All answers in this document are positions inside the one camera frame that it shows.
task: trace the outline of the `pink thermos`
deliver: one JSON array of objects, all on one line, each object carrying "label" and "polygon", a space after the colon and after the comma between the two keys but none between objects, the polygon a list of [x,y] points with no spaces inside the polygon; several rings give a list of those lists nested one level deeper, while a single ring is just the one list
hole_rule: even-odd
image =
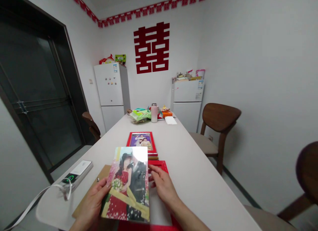
[{"label": "pink thermos", "polygon": [[151,104],[151,122],[158,122],[159,107],[156,103]]}]

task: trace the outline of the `sliding glass door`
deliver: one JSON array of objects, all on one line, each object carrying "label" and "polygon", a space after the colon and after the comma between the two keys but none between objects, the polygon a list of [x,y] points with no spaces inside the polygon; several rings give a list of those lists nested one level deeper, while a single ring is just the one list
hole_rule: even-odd
[{"label": "sliding glass door", "polygon": [[84,144],[53,41],[1,16],[0,84],[50,171]]}]

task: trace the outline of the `white refrigerator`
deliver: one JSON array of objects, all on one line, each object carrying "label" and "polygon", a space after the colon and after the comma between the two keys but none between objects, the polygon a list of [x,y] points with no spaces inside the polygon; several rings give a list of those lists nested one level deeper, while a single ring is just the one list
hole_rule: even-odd
[{"label": "white refrigerator", "polygon": [[127,68],[119,63],[94,66],[106,132],[130,109]]},{"label": "white refrigerator", "polygon": [[172,84],[171,110],[188,132],[197,132],[204,91],[204,80]]}]

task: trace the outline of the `sticker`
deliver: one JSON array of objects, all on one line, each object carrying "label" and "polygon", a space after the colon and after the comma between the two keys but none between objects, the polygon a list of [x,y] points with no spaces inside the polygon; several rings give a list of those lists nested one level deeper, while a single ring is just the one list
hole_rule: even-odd
[{"label": "sticker", "polygon": [[200,100],[202,98],[202,93],[196,93],[195,94],[195,100]]},{"label": "sticker", "polygon": [[204,80],[199,80],[198,89],[203,89]]},{"label": "sticker", "polygon": [[114,64],[114,73],[117,73],[117,64]]}]

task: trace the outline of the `red dress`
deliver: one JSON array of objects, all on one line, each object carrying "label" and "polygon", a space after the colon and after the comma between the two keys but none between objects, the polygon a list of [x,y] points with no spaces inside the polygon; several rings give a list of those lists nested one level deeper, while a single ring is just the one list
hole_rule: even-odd
[{"label": "red dress", "polygon": [[[123,185],[125,185],[128,182],[128,172],[123,171],[122,175],[120,177],[116,176],[116,178],[120,178]],[[122,194],[127,196],[127,191],[122,192]],[[111,196],[106,218],[127,220],[127,204],[115,196]]]}]

